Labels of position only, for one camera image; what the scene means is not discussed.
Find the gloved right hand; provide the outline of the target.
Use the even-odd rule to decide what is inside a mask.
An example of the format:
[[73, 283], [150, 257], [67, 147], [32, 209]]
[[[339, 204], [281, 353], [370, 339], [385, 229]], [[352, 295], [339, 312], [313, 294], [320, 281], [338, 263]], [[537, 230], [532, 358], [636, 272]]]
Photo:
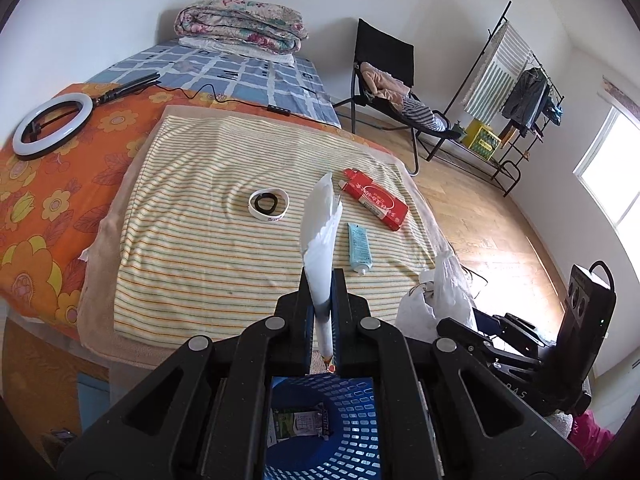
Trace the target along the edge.
[[571, 414], [556, 411], [548, 416], [544, 416], [544, 420], [548, 422], [563, 439], [568, 439], [572, 432], [574, 422], [574, 417]]

